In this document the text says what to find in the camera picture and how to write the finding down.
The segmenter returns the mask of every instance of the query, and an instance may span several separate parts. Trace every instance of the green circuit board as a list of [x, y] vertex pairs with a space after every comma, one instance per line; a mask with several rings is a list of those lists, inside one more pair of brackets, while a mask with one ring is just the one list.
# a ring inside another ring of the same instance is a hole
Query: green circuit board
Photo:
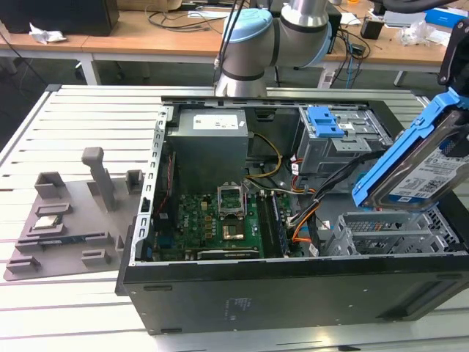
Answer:
[[[228, 233], [226, 230], [228, 227], [226, 219], [221, 219], [218, 213], [217, 194], [181, 195], [174, 243], [171, 248], [155, 248], [155, 253], [158, 253], [156, 260], [184, 260], [187, 259], [188, 253], [209, 249], [255, 250], [259, 251], [260, 257], [264, 257], [255, 197], [254, 194], [246, 197], [246, 212], [243, 219], [239, 220], [235, 216], [226, 217], [230, 218], [231, 222], [243, 226], [243, 238], [227, 240], [224, 235]], [[240, 206], [239, 203], [237, 194], [224, 197], [226, 208], [237, 208]], [[288, 197], [280, 196], [278, 206], [284, 217], [291, 212]]]

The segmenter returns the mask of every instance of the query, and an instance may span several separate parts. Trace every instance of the blue connector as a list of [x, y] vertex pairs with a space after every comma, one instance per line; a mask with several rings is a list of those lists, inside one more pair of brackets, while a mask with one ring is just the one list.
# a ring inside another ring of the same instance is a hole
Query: blue connector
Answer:
[[316, 129], [320, 138], [341, 138], [345, 132], [337, 125], [337, 118], [325, 106], [308, 107], [308, 121]]

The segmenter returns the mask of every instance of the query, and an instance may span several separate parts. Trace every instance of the sticker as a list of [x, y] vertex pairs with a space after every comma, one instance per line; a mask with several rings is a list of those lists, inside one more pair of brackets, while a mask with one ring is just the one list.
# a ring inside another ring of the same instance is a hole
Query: sticker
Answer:
[[398, 202], [408, 203], [411, 199], [412, 199], [412, 197], [400, 197], [397, 201]]
[[321, 226], [319, 226], [318, 230], [330, 230], [329, 220], [321, 221]]
[[298, 164], [292, 164], [292, 174], [297, 176], [300, 174], [300, 168], [298, 167]]
[[467, 163], [469, 156], [449, 158], [436, 149], [391, 191], [390, 196], [401, 196], [398, 202], [409, 202], [412, 197], [430, 198], [456, 177], [458, 168]]
[[320, 253], [320, 251], [318, 251], [317, 248], [312, 243], [309, 244], [309, 252], [311, 253], [313, 257], [317, 257]]
[[194, 130], [237, 130], [236, 115], [196, 115], [193, 117]]
[[342, 130], [355, 130], [351, 123], [339, 123], [339, 128]]
[[43, 246], [47, 246], [47, 245], [50, 245], [50, 244], [62, 244], [62, 241], [60, 241], [60, 240], [54, 240], [54, 241], [40, 241], [39, 244], [40, 244], [40, 245], [43, 245]]

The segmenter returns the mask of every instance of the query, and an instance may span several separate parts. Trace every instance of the label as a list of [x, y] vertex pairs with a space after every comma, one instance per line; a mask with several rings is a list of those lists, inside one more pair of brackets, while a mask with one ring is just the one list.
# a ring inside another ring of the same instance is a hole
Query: label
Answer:
[[194, 130], [237, 130], [236, 115], [196, 115], [193, 117]]
[[61, 240], [40, 241], [39, 244], [42, 245], [42, 246], [47, 246], [47, 245], [51, 245], [51, 244], [62, 244], [62, 241]]
[[300, 168], [298, 164], [292, 164], [292, 174], [297, 176], [300, 174]]
[[330, 230], [329, 220], [321, 221], [321, 226], [319, 226], [318, 230]]
[[339, 128], [342, 130], [355, 130], [351, 123], [339, 123]]
[[397, 202], [428, 199], [455, 178], [458, 168], [468, 162], [469, 156], [448, 158], [436, 149], [392, 190], [390, 196], [401, 196]]
[[317, 248], [312, 243], [309, 244], [309, 252], [311, 253], [313, 257], [317, 257], [320, 253], [320, 251], [318, 251]]
[[225, 301], [225, 320], [238, 320], [245, 317], [251, 308], [252, 298], [229, 298]]

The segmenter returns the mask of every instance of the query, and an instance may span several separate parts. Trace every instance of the motherboard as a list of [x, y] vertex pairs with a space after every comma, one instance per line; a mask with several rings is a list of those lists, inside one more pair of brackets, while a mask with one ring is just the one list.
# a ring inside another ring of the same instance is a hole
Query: motherboard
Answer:
[[[243, 209], [225, 213], [224, 209]], [[257, 259], [287, 255], [286, 194], [182, 194], [177, 227], [159, 234], [154, 260]]]

